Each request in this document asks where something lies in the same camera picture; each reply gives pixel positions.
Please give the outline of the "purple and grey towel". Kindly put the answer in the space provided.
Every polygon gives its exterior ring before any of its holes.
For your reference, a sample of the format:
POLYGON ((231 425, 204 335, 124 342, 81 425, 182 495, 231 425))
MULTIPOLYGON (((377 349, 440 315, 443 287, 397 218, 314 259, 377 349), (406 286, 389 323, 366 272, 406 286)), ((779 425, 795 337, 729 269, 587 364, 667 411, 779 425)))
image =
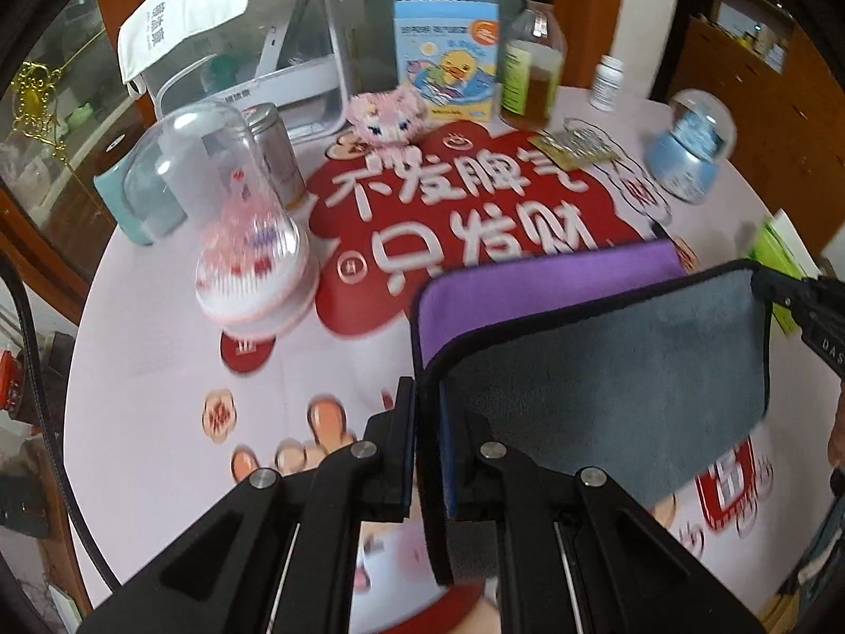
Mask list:
POLYGON ((477 414, 540 467, 606 471, 653 505, 744 440, 769 405, 758 265, 684 272, 672 242, 457 269, 411 313, 418 488, 435 578, 483 571, 458 528, 458 424, 477 414))

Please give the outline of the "green tissue pack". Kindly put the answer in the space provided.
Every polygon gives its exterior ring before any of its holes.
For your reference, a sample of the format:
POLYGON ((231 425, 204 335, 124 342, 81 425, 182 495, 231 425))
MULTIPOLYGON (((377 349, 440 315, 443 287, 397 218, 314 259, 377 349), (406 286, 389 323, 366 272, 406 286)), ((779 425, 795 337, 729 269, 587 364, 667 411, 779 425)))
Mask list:
POLYGON ((821 275, 821 269, 809 254, 798 229, 783 209, 760 225, 748 256, 766 268, 793 279, 818 279, 821 275))

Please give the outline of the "printed cartoon tablecloth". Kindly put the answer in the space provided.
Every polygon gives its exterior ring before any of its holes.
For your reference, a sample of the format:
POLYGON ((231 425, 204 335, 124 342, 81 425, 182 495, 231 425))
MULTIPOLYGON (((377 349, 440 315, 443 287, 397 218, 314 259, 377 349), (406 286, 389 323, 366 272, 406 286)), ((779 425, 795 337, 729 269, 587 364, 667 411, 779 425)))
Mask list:
MULTIPOLYGON (((296 156, 311 195, 298 218, 314 234, 321 298, 251 367, 222 358, 222 333, 193 289, 185 230, 139 246, 114 234, 100 259, 74 347, 64 466, 103 561, 127 581, 233 487, 247 456, 269 465, 281 444, 308 445, 311 405, 361 432, 412 369, 410 322, 386 304, 411 299, 424 275, 397 252, 378 268, 352 243, 381 223, 427 226, 449 264, 483 259, 450 228, 446 203, 402 200, 397 176, 372 176, 368 203, 341 189, 360 161, 334 162, 325 142, 296 156)), ((659 518, 751 610, 761 611, 831 508, 827 440, 837 378, 801 339, 775 331, 765 419, 702 479, 659 504, 659 518)))

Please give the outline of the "blue castle snow globe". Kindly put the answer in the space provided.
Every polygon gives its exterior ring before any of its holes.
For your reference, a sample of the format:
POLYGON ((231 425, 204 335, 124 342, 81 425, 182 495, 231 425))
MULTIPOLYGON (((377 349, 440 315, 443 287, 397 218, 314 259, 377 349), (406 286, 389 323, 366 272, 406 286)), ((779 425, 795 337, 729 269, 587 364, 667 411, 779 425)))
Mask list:
POLYGON ((672 125, 650 143, 646 167, 669 195, 698 204, 732 156, 736 125, 728 107, 704 90, 680 90, 669 107, 672 125))

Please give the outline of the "dark wooden shelf cabinet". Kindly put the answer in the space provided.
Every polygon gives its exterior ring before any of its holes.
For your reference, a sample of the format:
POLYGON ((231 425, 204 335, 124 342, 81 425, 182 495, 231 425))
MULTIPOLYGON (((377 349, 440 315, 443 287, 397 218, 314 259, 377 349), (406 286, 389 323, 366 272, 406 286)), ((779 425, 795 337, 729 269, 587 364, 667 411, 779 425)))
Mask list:
POLYGON ((843 90, 778 0, 676 0, 650 97, 718 97, 738 137, 730 161, 814 254, 843 234, 843 90))

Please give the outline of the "gold foil packet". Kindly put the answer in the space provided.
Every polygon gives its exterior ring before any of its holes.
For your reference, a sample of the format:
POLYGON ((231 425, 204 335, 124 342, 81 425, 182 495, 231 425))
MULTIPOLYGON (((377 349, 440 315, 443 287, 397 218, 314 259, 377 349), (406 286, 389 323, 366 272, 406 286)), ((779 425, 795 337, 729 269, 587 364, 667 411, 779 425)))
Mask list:
POLYGON ((547 156, 560 169, 583 169, 617 161, 619 155, 594 130, 584 127, 559 132, 543 130, 529 137, 530 145, 547 156))

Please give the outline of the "small white pill bottle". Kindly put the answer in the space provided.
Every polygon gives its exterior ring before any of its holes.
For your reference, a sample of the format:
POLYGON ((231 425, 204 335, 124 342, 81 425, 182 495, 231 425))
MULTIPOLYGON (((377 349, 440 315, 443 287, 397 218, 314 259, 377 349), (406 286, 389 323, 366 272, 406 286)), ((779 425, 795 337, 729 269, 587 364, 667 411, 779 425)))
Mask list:
POLYGON ((614 111, 622 87, 624 64, 621 60, 603 54, 594 70, 589 103, 601 111, 614 111))

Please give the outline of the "amber liquid glass bottle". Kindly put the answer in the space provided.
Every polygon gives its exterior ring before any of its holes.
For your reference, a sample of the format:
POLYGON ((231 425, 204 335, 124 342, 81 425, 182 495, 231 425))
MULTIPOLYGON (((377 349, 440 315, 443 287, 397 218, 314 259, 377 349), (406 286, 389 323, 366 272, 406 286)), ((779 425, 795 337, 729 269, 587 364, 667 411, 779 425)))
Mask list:
POLYGON ((549 124, 566 54, 555 0, 525 0, 504 39, 500 115, 505 123, 520 130, 549 124))

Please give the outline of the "teal cylindrical speaker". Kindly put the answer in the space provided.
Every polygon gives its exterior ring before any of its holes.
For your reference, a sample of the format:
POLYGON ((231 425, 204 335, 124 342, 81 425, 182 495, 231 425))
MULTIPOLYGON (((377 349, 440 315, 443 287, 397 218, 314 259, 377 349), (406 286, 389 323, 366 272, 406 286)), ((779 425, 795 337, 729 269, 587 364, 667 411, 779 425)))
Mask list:
POLYGON ((157 173, 161 163, 162 151, 156 145, 135 146, 93 178, 96 192, 132 244, 152 246, 186 220, 185 210, 157 173))

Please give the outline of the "pink glass dome ornament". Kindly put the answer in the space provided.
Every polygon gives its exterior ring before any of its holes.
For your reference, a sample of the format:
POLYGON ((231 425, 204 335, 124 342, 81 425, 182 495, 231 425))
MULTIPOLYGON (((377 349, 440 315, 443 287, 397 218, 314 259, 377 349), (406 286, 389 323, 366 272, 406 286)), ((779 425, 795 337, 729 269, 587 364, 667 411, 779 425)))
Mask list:
POLYGON ((204 100, 158 120, 136 143, 162 151, 157 173, 185 210, 167 238, 185 249, 201 311, 233 339, 295 327, 320 280, 311 241, 276 195, 242 113, 204 100))

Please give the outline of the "silver metal can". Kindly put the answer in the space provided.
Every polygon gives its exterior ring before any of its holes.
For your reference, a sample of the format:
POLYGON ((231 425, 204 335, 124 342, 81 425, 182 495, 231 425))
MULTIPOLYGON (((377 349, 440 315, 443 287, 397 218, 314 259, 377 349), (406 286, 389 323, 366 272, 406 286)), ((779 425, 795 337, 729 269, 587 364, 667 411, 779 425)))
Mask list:
POLYGON ((298 208, 306 189, 281 113, 272 103, 246 107, 242 116, 264 156, 269 179, 285 209, 298 208))

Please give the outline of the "pink plush toy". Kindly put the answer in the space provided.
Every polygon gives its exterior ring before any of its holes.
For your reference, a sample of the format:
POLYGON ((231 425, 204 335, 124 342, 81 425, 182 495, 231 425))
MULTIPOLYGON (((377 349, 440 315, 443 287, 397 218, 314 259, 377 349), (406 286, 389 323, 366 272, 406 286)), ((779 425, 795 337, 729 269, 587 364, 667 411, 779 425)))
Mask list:
POLYGON ((427 127, 428 105, 415 87, 351 97, 346 118, 361 142, 371 147, 411 145, 427 127))

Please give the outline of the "blue duck printed box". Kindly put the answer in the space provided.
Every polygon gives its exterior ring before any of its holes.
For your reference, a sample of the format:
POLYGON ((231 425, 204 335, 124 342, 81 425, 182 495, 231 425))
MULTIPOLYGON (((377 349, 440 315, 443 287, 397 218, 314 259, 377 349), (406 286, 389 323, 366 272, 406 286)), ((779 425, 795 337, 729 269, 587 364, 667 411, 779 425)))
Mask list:
POLYGON ((485 122, 499 60, 499 0, 394 0, 398 82, 435 120, 485 122))

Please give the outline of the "wooden glass display cabinet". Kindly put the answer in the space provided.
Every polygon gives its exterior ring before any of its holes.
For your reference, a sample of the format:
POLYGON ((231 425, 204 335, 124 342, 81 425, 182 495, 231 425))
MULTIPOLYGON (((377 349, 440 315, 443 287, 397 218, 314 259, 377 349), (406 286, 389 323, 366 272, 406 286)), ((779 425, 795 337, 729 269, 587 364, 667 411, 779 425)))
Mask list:
POLYGON ((79 322, 115 216, 93 179, 151 126, 117 69, 117 30, 143 0, 2 0, 2 249, 79 322))

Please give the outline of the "white plastic appliance box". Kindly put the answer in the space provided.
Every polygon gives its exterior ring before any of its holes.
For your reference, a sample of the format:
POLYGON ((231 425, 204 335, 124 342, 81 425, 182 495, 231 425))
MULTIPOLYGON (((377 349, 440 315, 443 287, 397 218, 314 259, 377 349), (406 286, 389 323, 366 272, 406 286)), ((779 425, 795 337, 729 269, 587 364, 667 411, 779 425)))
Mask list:
POLYGON ((269 103, 291 141, 328 136, 351 96, 348 38, 362 0, 248 0, 245 12, 193 33, 129 80, 157 117, 203 99, 236 109, 269 103))

